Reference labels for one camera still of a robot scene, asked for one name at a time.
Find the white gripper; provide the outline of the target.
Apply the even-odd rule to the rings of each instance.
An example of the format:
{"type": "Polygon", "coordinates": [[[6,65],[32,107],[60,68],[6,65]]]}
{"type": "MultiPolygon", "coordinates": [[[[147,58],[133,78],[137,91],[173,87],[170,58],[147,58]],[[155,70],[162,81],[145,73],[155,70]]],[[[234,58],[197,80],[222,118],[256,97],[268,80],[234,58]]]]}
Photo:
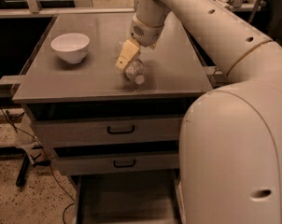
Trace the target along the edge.
{"type": "Polygon", "coordinates": [[[119,70],[124,71],[131,62],[139,57],[140,45],[148,47],[155,44],[162,33],[162,29],[163,26],[147,26],[136,15],[133,15],[130,26],[130,35],[132,38],[118,44],[119,52],[116,66],[119,70]]]}

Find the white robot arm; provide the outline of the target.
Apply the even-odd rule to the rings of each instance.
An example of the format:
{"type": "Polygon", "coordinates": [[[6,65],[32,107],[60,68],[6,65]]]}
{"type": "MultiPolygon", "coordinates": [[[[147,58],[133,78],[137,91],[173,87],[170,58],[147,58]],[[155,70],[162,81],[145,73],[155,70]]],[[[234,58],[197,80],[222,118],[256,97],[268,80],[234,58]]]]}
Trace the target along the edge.
{"type": "Polygon", "coordinates": [[[139,0],[119,69],[157,41],[169,13],[229,80],[182,121],[186,224],[282,224],[282,47],[213,0],[139,0]]]}

